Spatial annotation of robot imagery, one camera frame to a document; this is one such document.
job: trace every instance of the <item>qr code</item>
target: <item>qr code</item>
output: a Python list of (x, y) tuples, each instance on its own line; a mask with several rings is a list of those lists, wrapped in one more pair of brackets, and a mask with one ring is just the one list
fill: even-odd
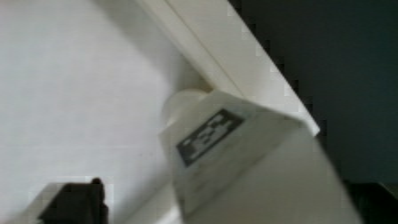
[(193, 165), (221, 140), (228, 137), (242, 122), (244, 119), (225, 109), (212, 116), (178, 144), (178, 151), (187, 166)]

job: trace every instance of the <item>dark background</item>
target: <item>dark background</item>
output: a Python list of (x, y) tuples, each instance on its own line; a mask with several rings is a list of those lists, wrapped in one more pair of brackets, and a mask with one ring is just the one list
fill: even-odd
[(398, 182), (398, 1), (230, 0), (344, 178)]

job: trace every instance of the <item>white surface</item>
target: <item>white surface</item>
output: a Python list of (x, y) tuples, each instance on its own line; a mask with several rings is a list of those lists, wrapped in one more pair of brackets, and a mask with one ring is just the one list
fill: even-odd
[[(221, 109), (244, 123), (187, 167), (177, 145)], [(191, 141), (205, 141), (198, 136)], [(187, 224), (361, 223), (324, 150), (299, 120), (214, 92), (162, 133), (162, 143)]]
[(27, 223), (50, 183), (95, 176), (123, 222), (169, 179), (164, 102), (198, 85), (134, 1), (0, 2), (0, 223)]
[(228, 0), (139, 0), (214, 88), (320, 128)]

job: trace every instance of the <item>white wall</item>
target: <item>white wall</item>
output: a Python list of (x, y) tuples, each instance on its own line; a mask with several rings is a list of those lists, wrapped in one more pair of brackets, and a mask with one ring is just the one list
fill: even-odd
[(132, 1), (0, 2), (0, 223), (27, 223), (50, 183), (95, 176), (125, 220), (168, 179), (162, 104), (198, 85)]

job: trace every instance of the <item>black object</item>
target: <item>black object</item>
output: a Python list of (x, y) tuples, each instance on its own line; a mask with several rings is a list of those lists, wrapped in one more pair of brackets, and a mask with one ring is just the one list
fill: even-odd
[(345, 183), (365, 224), (398, 223), (398, 201), (377, 183)]
[(105, 190), (97, 178), (90, 184), (70, 183), (40, 216), (45, 224), (109, 224)]

